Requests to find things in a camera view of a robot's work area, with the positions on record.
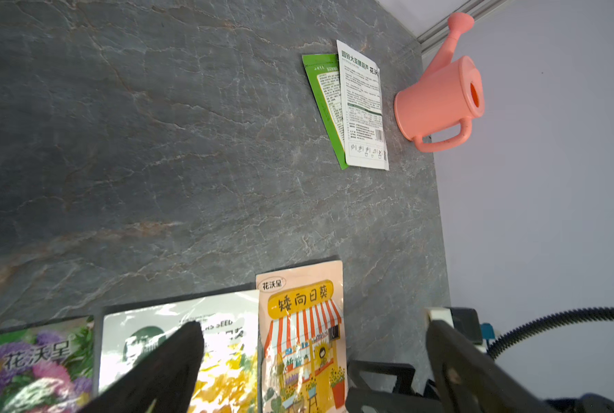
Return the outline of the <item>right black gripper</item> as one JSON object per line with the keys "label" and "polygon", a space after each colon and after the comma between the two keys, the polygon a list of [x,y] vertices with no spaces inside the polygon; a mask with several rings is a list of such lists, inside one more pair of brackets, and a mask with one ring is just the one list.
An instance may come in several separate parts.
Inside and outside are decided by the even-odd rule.
{"label": "right black gripper", "polygon": [[417,391],[415,373],[406,363],[349,361],[347,412],[443,412],[435,383]]}

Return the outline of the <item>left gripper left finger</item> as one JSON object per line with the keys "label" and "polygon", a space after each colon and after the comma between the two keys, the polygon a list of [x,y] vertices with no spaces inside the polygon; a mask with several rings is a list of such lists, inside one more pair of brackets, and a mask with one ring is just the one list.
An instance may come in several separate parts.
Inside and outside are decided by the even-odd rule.
{"label": "left gripper left finger", "polygon": [[83,407],[83,412],[186,412],[205,341],[201,325],[188,322],[138,366]]}

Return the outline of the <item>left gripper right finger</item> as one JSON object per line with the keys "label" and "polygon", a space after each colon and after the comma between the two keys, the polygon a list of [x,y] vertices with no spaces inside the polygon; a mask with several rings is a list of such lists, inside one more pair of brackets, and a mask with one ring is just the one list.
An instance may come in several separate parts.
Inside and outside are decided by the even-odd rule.
{"label": "left gripper right finger", "polygon": [[553,412],[444,321],[427,328],[440,412]]}

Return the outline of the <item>sunflower seed packet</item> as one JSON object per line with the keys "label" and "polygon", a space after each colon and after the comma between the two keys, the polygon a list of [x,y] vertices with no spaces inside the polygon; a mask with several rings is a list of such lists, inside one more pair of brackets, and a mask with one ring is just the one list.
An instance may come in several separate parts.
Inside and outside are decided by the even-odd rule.
{"label": "sunflower seed packet", "polygon": [[107,314],[99,390],[129,373],[185,323],[197,322],[205,344],[189,411],[256,412],[259,297],[252,289]]}

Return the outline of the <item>pink chrysanthemum seed packet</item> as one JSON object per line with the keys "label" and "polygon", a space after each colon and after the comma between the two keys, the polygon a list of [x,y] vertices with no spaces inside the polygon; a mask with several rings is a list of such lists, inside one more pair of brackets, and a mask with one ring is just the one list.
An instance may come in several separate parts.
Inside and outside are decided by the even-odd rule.
{"label": "pink chrysanthemum seed packet", "polygon": [[92,399],[95,321],[0,333],[0,412],[78,412]]}

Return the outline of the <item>white orange-print seed packet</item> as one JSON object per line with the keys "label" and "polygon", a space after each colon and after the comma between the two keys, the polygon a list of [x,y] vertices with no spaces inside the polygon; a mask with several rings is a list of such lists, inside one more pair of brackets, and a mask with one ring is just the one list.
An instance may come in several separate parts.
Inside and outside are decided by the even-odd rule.
{"label": "white orange-print seed packet", "polygon": [[343,263],[257,275],[262,412],[343,412],[348,395]]}

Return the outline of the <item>white text seed packet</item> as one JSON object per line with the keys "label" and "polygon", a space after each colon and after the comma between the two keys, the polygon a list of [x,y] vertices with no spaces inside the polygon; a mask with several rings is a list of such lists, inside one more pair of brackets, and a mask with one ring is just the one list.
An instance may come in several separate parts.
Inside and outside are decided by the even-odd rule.
{"label": "white text seed packet", "polygon": [[336,41],[336,46],[346,162],[354,167],[388,170],[379,66],[342,41]]}

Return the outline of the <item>green seed packet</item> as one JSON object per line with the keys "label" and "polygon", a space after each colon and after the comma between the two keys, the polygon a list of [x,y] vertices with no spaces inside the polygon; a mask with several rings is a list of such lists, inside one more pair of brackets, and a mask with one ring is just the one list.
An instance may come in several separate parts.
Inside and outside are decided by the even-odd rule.
{"label": "green seed packet", "polygon": [[343,114],[338,56],[336,53],[305,54],[302,56],[302,62],[337,162],[342,170],[346,170],[348,164],[342,137]]}

